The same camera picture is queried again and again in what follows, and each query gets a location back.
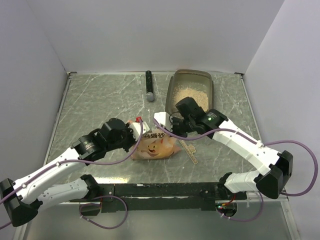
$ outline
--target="white wall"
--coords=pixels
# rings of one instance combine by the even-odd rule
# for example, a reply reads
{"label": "white wall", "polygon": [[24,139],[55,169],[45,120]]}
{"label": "white wall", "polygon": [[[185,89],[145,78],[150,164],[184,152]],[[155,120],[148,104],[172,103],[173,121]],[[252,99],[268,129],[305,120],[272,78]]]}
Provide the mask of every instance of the white wall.
{"label": "white wall", "polygon": [[244,73],[284,0],[27,0],[67,71]]}
{"label": "white wall", "polygon": [[[253,111],[265,142],[293,139],[320,159],[320,1],[286,0],[244,75]],[[289,193],[304,190],[314,170],[297,146]],[[320,183],[290,202],[303,240],[320,238]]]}
{"label": "white wall", "polygon": [[[67,75],[25,0],[0,0],[0,181],[43,162]],[[0,206],[0,226],[9,218]],[[0,230],[12,238],[14,228]]]}

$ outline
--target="marble tabletop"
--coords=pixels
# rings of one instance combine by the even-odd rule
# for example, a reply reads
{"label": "marble tabletop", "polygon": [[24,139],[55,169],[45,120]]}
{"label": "marble tabletop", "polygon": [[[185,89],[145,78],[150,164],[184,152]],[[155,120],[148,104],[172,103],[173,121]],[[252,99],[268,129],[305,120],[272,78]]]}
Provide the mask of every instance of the marble tabletop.
{"label": "marble tabletop", "polygon": [[[144,74],[72,74],[61,115],[49,152],[50,162],[82,135],[100,128],[110,118],[123,121],[142,116],[154,127],[153,115],[163,112],[170,78],[173,74],[154,74],[154,102],[146,101]],[[238,127],[259,138],[255,120],[238,74],[212,73],[214,108],[229,117]],[[91,174],[98,183],[198,183],[216,182],[227,172],[243,173],[253,169],[241,156],[219,142],[202,138],[187,142],[196,152],[194,164],[186,151],[168,159],[131,160],[111,166],[89,165],[61,179],[59,184]],[[113,162],[125,157],[123,149],[107,152],[100,161]]]}

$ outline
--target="cat litter bag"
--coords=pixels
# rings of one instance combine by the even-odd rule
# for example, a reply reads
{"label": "cat litter bag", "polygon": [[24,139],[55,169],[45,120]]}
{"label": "cat litter bag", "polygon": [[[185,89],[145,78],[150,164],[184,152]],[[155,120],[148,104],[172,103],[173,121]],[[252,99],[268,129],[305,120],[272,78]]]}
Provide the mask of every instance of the cat litter bag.
{"label": "cat litter bag", "polygon": [[181,151],[177,139],[160,129],[152,130],[141,139],[137,149],[131,155],[133,160],[164,159]]}

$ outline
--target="litter box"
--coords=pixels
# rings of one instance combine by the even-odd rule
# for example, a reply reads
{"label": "litter box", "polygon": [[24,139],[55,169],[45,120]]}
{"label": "litter box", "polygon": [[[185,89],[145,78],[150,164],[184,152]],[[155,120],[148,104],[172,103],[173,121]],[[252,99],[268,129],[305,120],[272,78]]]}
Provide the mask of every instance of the litter box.
{"label": "litter box", "polygon": [[206,112],[214,106],[214,83],[205,71],[181,69],[171,77],[165,100],[165,111],[177,112],[176,103],[185,97],[192,97]]}

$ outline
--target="gray plastic tray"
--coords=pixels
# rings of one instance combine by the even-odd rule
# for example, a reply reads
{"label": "gray plastic tray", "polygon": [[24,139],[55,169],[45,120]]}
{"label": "gray plastic tray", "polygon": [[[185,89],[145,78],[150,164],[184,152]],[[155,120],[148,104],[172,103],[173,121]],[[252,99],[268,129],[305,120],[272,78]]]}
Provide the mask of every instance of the gray plastic tray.
{"label": "gray plastic tray", "polygon": [[209,110],[214,107],[214,83],[211,75],[205,71],[181,69],[176,71],[170,79],[165,100],[165,111],[167,113],[172,114],[177,112],[174,96],[178,91],[185,88],[192,88],[197,91],[205,92],[208,98],[207,109]]}

